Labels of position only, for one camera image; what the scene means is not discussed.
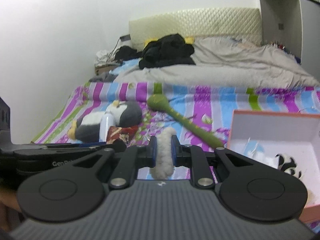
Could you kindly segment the white spray can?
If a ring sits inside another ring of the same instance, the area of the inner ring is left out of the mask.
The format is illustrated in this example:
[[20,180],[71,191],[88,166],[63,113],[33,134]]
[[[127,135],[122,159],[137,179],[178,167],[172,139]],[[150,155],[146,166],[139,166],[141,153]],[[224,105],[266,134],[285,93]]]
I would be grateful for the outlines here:
[[111,126],[115,126],[116,122],[114,116],[110,112],[106,112],[101,118],[99,128],[99,142],[107,141],[107,134]]

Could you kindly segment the blue tissue pack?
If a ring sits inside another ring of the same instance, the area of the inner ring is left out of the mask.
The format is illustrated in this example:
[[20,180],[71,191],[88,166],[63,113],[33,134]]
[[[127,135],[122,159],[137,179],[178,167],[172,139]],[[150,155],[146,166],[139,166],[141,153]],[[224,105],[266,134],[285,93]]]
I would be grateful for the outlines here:
[[249,138],[244,146],[242,154],[272,168],[278,168],[279,157],[266,152],[263,145],[258,140]]

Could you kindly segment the green massage stick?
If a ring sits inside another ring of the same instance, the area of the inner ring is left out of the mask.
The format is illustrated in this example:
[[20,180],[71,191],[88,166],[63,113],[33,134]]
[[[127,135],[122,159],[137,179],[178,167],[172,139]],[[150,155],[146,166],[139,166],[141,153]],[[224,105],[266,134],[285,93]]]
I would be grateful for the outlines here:
[[192,121],[175,111],[169,103],[169,100],[163,94],[153,94],[147,100],[148,107],[153,111],[159,111],[167,113],[174,120],[176,120],[179,124],[193,133],[195,136],[200,138],[203,142],[205,142],[208,146],[213,149],[217,147],[224,147],[222,141],[217,138],[212,133],[202,129],[201,127],[195,125]]

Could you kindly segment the grey wardrobe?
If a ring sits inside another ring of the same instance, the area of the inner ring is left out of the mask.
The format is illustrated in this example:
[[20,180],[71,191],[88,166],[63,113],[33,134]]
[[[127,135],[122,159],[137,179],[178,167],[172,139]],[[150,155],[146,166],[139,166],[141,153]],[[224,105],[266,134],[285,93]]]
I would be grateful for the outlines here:
[[263,41],[281,43],[319,75],[319,0],[260,0]]

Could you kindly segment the red foil wrapper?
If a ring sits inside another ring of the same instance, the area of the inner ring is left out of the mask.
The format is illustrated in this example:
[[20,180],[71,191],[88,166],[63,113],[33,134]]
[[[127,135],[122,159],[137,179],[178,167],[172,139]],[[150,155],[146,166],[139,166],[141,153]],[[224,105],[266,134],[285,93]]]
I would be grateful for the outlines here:
[[106,143],[107,144],[115,144],[118,141],[123,142],[124,144],[128,145],[130,141],[135,136],[138,130],[138,126],[132,127],[116,127],[111,126],[108,130]]

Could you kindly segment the cream quilted headboard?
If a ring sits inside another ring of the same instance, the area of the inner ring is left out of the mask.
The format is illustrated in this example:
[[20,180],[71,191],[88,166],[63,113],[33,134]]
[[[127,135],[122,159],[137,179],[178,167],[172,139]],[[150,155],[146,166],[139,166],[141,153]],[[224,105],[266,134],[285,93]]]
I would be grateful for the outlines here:
[[134,48],[166,35],[182,37],[231,36],[259,46],[263,28],[258,8],[203,8],[169,12],[131,20],[129,34]]

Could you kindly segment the pink cardboard box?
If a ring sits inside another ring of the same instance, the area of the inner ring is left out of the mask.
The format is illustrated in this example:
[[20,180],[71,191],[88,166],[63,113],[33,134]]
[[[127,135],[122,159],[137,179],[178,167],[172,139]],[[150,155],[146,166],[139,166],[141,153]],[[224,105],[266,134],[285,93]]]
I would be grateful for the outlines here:
[[319,114],[235,110],[227,148],[243,154],[247,144],[269,158],[294,159],[309,195],[300,220],[319,220]]

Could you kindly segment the grey white penguin plush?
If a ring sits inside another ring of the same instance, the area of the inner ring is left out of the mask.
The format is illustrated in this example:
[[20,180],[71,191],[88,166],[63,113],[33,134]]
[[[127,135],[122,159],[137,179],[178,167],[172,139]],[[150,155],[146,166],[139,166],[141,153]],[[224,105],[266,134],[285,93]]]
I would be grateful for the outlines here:
[[135,101],[115,100],[104,111],[95,111],[74,120],[67,135],[84,143],[106,142],[111,127],[129,128],[142,121],[142,109]]

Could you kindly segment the grey duvet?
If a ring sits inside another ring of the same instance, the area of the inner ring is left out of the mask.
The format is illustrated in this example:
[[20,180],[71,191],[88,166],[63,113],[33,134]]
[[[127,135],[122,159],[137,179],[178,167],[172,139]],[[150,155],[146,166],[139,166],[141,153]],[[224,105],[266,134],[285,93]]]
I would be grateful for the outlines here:
[[159,82],[216,87],[294,88],[319,86],[296,60],[271,45],[257,47],[228,37],[197,38],[193,65],[177,64],[120,73],[115,82]]

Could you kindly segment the small panda plush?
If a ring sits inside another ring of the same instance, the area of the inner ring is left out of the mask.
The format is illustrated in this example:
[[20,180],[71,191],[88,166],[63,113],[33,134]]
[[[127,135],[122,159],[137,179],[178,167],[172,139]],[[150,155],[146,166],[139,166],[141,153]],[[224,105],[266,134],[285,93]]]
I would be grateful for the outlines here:
[[297,168],[297,162],[295,159],[287,154],[277,154],[278,158],[278,170],[290,174],[298,179],[302,177],[302,172]]

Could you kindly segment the black clothes pile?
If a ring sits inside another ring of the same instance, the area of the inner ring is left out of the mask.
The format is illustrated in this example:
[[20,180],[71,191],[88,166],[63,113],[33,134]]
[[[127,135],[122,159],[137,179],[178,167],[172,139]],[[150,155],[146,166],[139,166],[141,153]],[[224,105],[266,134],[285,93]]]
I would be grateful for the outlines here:
[[162,68],[177,64],[195,65],[191,58],[195,52],[180,34],[164,36],[157,41],[150,41],[142,51],[139,68]]

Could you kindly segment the colourful striped bed sheet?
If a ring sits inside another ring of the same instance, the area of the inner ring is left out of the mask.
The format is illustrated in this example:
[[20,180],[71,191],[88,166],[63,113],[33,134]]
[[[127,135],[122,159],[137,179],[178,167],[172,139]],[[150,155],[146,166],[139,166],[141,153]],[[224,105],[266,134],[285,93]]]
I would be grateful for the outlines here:
[[165,113],[153,112],[146,104],[153,94],[164,94],[171,107],[227,142],[232,115],[236,109],[293,113],[319,113],[319,88],[236,88],[178,86],[162,83],[88,82],[70,95],[65,107],[33,141],[37,144],[67,143],[72,121],[93,111],[104,111],[115,100],[139,103],[143,120],[131,144],[146,144],[148,139],[173,127],[180,142],[210,147]]

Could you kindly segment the black clothes by wall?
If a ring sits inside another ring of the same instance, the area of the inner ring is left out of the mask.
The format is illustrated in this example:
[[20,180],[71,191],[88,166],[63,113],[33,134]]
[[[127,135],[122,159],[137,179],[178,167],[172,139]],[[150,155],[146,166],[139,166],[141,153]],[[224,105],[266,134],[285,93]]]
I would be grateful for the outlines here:
[[129,61],[132,59],[138,59],[142,57],[142,52],[138,51],[130,46],[121,46],[116,50],[114,60],[116,62]]

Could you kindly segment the white crumpled cloth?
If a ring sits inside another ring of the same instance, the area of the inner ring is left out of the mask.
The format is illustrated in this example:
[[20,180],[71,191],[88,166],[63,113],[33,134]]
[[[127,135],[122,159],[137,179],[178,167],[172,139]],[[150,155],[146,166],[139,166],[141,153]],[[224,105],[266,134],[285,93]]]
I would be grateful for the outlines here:
[[95,55],[94,66],[101,67],[107,65],[114,60],[114,55],[111,51],[100,50]]

